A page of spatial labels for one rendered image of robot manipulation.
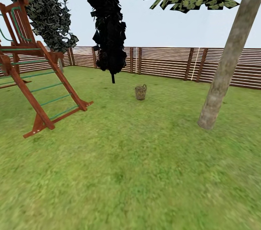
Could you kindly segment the wicker basket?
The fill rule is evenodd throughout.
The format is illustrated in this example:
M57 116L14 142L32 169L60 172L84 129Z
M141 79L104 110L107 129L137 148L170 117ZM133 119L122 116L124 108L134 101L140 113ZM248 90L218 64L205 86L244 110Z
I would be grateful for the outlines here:
M147 91L146 85L135 87L136 99L145 100L146 91Z

